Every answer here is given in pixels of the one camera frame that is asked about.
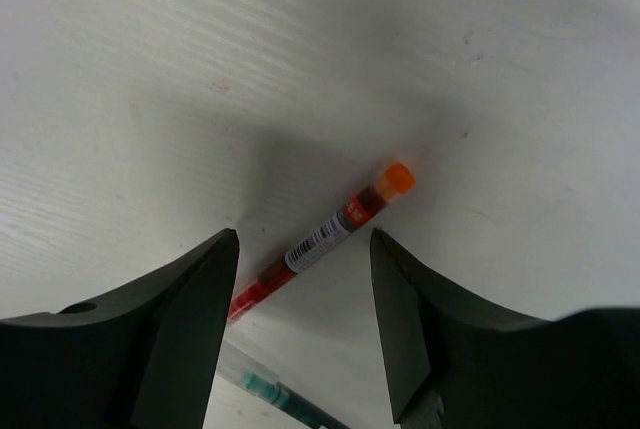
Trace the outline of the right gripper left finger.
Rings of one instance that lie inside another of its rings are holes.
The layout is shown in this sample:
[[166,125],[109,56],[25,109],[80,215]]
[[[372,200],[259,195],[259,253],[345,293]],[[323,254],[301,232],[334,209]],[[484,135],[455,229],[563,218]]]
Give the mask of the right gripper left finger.
[[225,229],[60,312],[1,323],[5,428],[200,428],[239,259]]

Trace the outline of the red pen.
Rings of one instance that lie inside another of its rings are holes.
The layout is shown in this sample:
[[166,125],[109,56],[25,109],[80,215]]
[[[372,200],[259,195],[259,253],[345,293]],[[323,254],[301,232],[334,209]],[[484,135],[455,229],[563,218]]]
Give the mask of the red pen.
[[414,185],[414,175],[407,166],[400,162],[388,166],[329,219],[260,271],[247,287],[233,296],[227,321],[235,322],[278,291],[365,226],[394,200],[409,192]]

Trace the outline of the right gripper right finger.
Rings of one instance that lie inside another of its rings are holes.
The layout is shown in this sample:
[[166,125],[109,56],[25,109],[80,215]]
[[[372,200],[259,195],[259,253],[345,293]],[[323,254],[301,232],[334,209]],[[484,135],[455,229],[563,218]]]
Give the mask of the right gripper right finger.
[[635,428],[639,312],[546,321],[488,301],[374,230],[371,279],[403,428]]

